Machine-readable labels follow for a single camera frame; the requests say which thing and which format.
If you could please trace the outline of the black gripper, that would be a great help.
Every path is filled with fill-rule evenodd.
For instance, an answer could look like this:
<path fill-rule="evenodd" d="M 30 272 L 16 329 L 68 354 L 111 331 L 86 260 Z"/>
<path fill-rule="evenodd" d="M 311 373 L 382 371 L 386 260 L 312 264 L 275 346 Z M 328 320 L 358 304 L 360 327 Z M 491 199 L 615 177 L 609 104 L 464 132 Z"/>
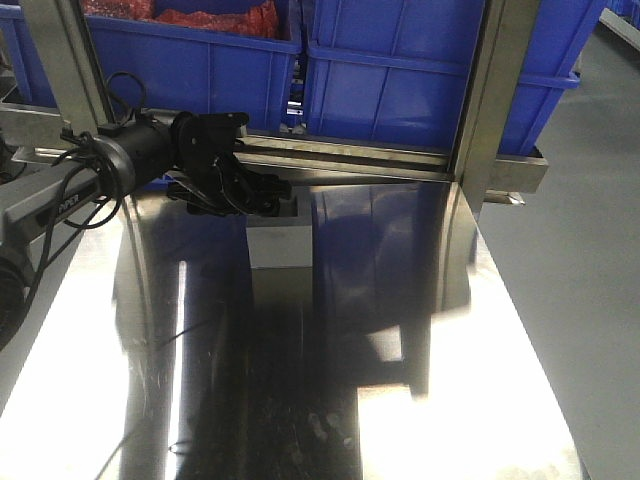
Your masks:
<path fill-rule="evenodd" d="M 192 191 L 172 182 L 166 196 L 183 202 L 192 215 L 277 216 L 281 202 L 291 199 L 291 184 L 246 168 L 234 155 L 236 134 L 248 122 L 244 112 L 180 112 L 170 127 L 174 162 Z"/>

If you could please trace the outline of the gray robot arm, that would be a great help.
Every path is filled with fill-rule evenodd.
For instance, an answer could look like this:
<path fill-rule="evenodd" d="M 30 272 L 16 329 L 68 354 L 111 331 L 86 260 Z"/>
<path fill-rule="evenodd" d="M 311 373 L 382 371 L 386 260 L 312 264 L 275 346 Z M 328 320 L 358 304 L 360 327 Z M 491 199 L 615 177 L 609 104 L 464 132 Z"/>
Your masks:
<path fill-rule="evenodd" d="M 87 204 L 121 207 L 124 198 L 171 170 L 168 194 L 189 210 L 217 216 L 275 217 L 291 186 L 275 175 L 243 166 L 234 154 L 245 113 L 180 112 L 162 122 L 137 111 L 125 124 L 97 134 L 63 134 L 73 148 L 51 167 L 1 188 L 1 343 L 22 326 L 45 269 L 56 259 L 53 231 L 65 223 L 76 233 L 100 227 L 92 216 L 71 215 Z"/>

